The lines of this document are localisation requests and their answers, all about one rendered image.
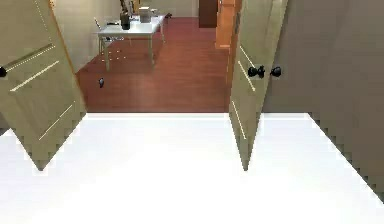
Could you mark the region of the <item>orange wooden cupboard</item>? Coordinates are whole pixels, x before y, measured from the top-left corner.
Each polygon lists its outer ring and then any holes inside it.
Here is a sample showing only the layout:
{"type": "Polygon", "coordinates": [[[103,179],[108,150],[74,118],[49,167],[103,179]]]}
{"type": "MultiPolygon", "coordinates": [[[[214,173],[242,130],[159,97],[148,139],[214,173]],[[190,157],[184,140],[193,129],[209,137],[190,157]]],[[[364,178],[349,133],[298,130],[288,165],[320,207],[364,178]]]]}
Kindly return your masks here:
{"type": "Polygon", "coordinates": [[[234,44],[237,13],[242,0],[218,0],[215,47],[230,49],[234,44]]]}

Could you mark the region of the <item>beige panelled room door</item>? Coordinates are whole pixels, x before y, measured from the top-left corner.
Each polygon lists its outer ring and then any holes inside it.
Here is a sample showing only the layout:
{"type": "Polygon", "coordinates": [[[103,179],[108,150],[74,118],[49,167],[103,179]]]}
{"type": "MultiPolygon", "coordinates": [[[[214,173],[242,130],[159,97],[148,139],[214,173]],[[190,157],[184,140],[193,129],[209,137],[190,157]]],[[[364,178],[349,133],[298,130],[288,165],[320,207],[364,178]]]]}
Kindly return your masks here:
{"type": "Polygon", "coordinates": [[[86,114],[49,0],[0,0],[0,115],[42,171],[86,114]]]}
{"type": "Polygon", "coordinates": [[[237,20],[229,117],[241,165],[251,160],[265,96],[289,0],[243,0],[237,20]],[[263,65],[265,76],[249,77],[249,67],[263,65]]]}

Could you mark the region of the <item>dark brown room door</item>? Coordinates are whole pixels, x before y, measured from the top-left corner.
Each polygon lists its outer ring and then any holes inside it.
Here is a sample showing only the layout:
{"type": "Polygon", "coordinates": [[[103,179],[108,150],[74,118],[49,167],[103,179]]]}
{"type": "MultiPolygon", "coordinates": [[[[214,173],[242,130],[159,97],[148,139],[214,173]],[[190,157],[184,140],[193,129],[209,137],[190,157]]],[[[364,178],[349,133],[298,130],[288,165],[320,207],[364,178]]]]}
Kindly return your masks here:
{"type": "Polygon", "coordinates": [[[215,28],[217,24],[217,0],[199,0],[199,27],[215,28]]]}

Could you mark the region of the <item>white table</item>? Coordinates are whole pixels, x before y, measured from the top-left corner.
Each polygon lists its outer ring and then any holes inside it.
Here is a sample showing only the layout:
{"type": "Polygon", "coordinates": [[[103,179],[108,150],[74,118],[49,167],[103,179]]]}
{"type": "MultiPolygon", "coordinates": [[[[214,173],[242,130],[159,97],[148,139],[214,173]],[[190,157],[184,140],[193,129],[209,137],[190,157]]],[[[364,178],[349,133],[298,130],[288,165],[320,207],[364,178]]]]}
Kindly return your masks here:
{"type": "Polygon", "coordinates": [[[165,42],[164,36],[164,15],[154,16],[149,23],[141,23],[140,21],[131,21],[130,29],[124,30],[120,25],[107,25],[97,32],[99,40],[103,37],[145,37],[148,41],[148,55],[151,65],[155,64],[153,54],[153,36],[157,30],[160,30],[161,40],[165,42]]]}

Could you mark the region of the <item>white box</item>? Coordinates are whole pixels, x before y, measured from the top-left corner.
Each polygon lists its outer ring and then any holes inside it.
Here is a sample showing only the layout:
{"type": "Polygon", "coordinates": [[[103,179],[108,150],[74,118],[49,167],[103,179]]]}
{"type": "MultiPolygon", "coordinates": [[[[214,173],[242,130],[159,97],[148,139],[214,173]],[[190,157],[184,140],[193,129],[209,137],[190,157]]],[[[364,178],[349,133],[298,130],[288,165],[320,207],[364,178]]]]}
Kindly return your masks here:
{"type": "Polygon", "coordinates": [[[141,23],[150,23],[152,12],[149,7],[140,7],[139,16],[140,16],[141,23]]]}

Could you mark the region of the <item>dark green plant pot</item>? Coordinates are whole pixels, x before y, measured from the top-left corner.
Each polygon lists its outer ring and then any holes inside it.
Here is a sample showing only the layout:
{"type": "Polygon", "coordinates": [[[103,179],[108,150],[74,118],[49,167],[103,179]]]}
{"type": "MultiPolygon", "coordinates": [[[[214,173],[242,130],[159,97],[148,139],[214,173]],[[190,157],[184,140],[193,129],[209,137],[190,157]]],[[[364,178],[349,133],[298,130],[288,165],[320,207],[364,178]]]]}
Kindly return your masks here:
{"type": "Polygon", "coordinates": [[[130,16],[127,12],[120,13],[121,27],[123,30],[130,29],[130,16]]]}

